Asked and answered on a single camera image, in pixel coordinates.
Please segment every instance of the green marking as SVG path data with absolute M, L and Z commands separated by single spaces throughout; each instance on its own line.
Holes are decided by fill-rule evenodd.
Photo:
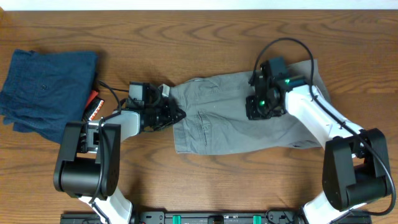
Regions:
M 181 224 L 181 216 L 173 215 L 173 224 Z
M 253 215 L 253 224 L 261 224 L 261 216 Z

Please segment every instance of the gray cloth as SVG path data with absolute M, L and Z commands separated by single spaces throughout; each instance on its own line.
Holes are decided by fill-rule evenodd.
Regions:
M 310 78 L 310 61 L 288 66 L 291 73 Z M 174 125 L 177 153 L 220 155 L 251 152 L 270 147 L 308 149 L 320 144 L 295 117 L 285 114 L 267 120 L 250 121 L 246 97 L 254 94 L 248 81 L 252 72 L 194 78 L 173 87 L 170 95 L 187 117 Z M 330 102 L 315 61 L 314 85 Z

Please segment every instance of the folded blue cloth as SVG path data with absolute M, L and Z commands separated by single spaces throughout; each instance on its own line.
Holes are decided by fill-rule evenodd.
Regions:
M 60 143 L 65 125 L 81 120 L 95 78 L 94 52 L 39 54 L 15 50 L 0 92 L 3 123 Z

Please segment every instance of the wood grain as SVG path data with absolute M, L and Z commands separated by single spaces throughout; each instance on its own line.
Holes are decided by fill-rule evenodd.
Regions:
M 263 46 L 296 37 L 318 59 L 332 102 L 364 128 L 387 137 L 398 180 L 398 14 L 396 11 L 5 12 L 0 23 L 0 85 L 14 49 L 94 50 L 101 79 L 178 85 L 193 77 L 251 70 Z M 264 56 L 308 59 L 284 42 Z M 104 114 L 116 106 L 112 96 Z M 90 211 L 52 183 L 59 145 L 0 125 L 0 223 L 58 223 Z M 123 142 L 119 187 L 134 203 L 169 211 L 298 207 L 322 189 L 323 150 L 274 148 L 227 156 L 177 155 L 171 129 Z M 384 198 L 368 205 L 381 211 Z M 398 212 L 374 217 L 397 223 Z

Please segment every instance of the white wall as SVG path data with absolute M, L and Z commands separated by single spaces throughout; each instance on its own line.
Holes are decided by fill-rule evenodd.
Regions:
M 398 0 L 0 0 L 24 10 L 398 9 Z

